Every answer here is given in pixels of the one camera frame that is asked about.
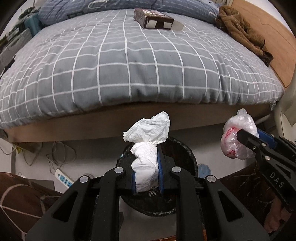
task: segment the white power strip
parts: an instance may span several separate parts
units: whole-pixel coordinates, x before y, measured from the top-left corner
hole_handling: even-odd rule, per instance
[[[72,186],[74,181],[69,178],[65,173],[63,173],[60,169],[57,169],[56,172],[54,173],[54,176],[62,183],[64,186],[69,188]]]

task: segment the wooden bed frame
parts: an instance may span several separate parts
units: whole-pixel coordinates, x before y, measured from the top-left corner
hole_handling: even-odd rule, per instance
[[[251,26],[266,40],[273,54],[271,67],[287,87],[292,79],[296,61],[294,35],[273,16],[244,0],[234,0]],[[166,111],[171,120],[170,130],[224,123],[237,110],[245,108],[251,116],[261,118],[270,113],[268,104],[252,106],[226,104],[134,103],[103,107],[96,112],[43,120],[5,129],[8,141],[26,148],[25,142],[65,141],[122,136],[136,121]]]

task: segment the tissue paper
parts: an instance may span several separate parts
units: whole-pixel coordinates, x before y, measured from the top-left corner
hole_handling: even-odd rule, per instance
[[[127,132],[124,141],[135,143],[131,152],[137,157],[131,167],[136,177],[136,192],[148,191],[151,183],[158,178],[157,144],[168,137],[170,119],[166,112],[161,112],[151,119],[141,119]]]

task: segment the crumpled plastic bag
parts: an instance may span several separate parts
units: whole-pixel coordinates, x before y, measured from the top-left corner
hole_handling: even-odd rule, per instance
[[[237,140],[237,132],[240,129],[244,129],[259,138],[255,122],[244,108],[240,109],[237,115],[231,117],[225,123],[224,134],[221,138],[221,150],[227,157],[245,160],[254,157],[255,154]]]
[[[136,177],[136,192],[151,189],[151,184],[158,179],[157,144],[168,138],[170,119],[166,112],[161,112],[151,119],[141,119],[127,132],[123,140],[135,143],[131,149],[137,159],[131,167]]]

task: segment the metal screw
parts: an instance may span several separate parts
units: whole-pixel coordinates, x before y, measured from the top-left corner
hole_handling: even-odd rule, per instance
[[[216,181],[216,178],[214,176],[210,175],[207,177],[207,180],[211,183],[214,183]]]
[[[114,169],[114,172],[116,173],[122,173],[123,172],[123,168],[122,167],[117,167]]]
[[[181,168],[180,167],[173,167],[172,171],[178,173],[181,171]]]
[[[81,182],[81,183],[85,183],[85,182],[87,182],[89,180],[89,177],[87,177],[87,176],[82,176],[80,179],[79,179],[79,181]]]

